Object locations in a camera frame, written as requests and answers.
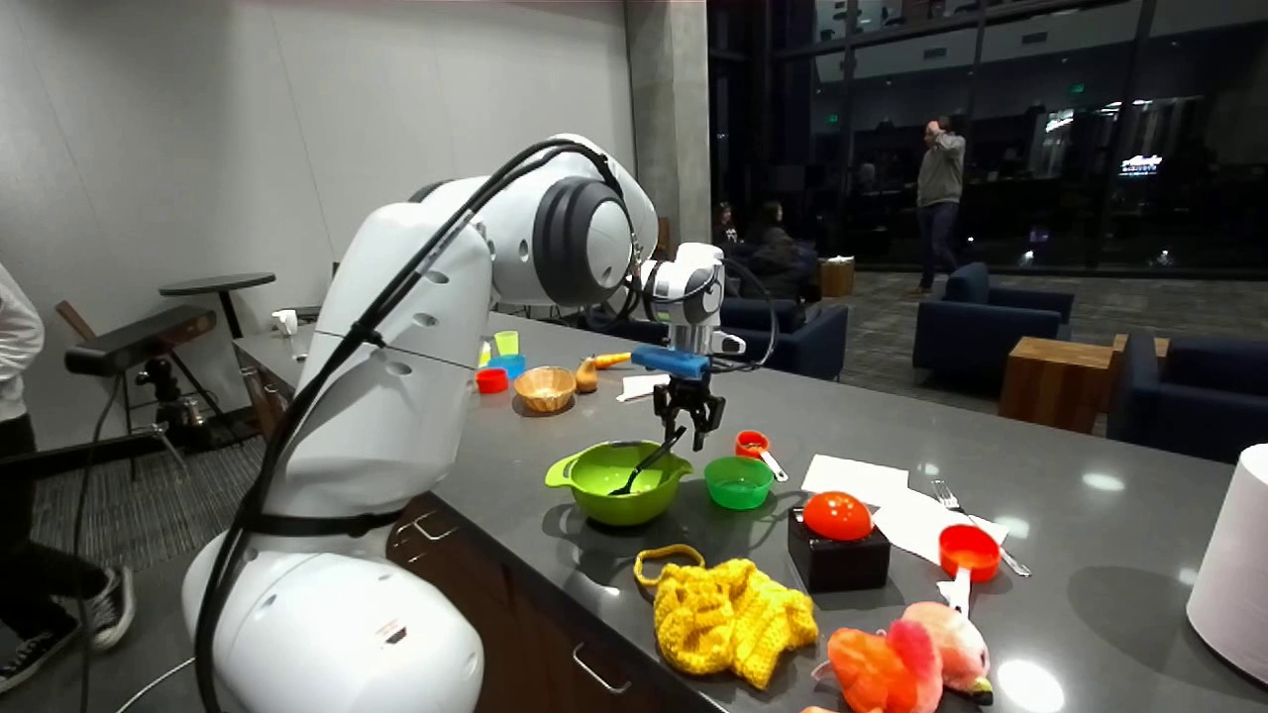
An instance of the small toy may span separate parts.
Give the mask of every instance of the small toy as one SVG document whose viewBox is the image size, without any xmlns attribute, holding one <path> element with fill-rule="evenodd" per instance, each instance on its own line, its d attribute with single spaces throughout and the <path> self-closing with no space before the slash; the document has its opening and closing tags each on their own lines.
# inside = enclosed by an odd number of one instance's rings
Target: small toy
<svg viewBox="0 0 1268 713">
<path fill-rule="evenodd" d="M 835 630 L 828 667 L 852 713 L 914 713 L 914 677 L 878 634 Z"/>
<path fill-rule="evenodd" d="M 943 655 L 943 681 L 947 688 L 990 696 L 990 651 L 977 627 L 953 615 L 943 601 L 914 601 L 903 610 L 907 621 L 923 621 Z"/>
<path fill-rule="evenodd" d="M 648 559 L 681 563 L 646 574 Z M 705 568 L 702 549 L 673 541 L 638 549 L 635 577 L 654 594 L 663 659 L 691 677 L 733 669 L 754 688 L 770 688 L 780 655 L 820 638 L 813 598 L 780 588 L 754 559 Z"/>
</svg>

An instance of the dark cabinet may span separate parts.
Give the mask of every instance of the dark cabinet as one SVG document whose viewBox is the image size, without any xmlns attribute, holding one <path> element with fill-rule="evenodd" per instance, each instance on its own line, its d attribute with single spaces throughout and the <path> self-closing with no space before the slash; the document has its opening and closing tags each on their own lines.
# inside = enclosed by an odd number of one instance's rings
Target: dark cabinet
<svg viewBox="0 0 1268 713">
<path fill-rule="evenodd" d="M 387 559 L 442 592 L 478 630 L 478 713 L 712 709 L 677 673 L 607 630 L 434 496 L 421 496 L 405 510 L 387 536 Z"/>
</svg>

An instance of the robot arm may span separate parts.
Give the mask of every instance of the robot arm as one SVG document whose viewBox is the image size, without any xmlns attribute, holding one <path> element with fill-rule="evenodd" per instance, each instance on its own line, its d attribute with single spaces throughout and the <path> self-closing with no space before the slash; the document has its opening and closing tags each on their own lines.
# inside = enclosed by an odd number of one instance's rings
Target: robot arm
<svg viewBox="0 0 1268 713">
<path fill-rule="evenodd" d="M 261 477 L 183 588 L 211 713 L 219 681 L 244 709 L 475 705 L 471 627 L 362 539 L 450 470 L 496 300 L 593 305 L 635 291 L 673 329 L 673 350 L 643 351 L 668 374 L 664 432 L 677 411 L 699 420 L 699 440 L 718 428 L 705 351 L 720 252 L 685 247 L 654 261 L 654 236 L 643 185 L 586 137 L 548 137 L 358 231 Z"/>
</svg>

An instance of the red toy food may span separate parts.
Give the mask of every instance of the red toy food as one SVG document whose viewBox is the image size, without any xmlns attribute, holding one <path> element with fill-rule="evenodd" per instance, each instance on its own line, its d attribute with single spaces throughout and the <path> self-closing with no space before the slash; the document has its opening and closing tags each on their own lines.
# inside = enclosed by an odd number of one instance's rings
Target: red toy food
<svg viewBox="0 0 1268 713">
<path fill-rule="evenodd" d="M 804 500 L 800 520 L 813 536 L 854 541 L 870 536 L 870 510 L 844 491 L 816 491 Z"/>
<path fill-rule="evenodd" d="M 914 709 L 934 713 L 943 702 L 943 655 L 923 621 L 899 619 L 885 630 L 885 642 L 899 655 L 914 681 Z"/>
</svg>

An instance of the yellow toy pasta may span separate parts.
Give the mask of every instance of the yellow toy pasta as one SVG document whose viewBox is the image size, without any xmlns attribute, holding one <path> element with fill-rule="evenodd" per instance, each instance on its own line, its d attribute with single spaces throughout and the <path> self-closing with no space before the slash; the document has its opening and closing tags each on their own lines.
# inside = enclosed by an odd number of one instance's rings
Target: yellow toy pasta
<svg viewBox="0 0 1268 713">
<path fill-rule="evenodd" d="M 820 642 L 816 607 L 804 592 L 787 592 L 754 559 L 705 568 L 695 545 L 659 545 L 635 559 L 635 577 L 654 594 L 654 630 L 663 659 L 691 673 L 741 673 L 754 688 L 770 688 L 784 651 Z"/>
</svg>

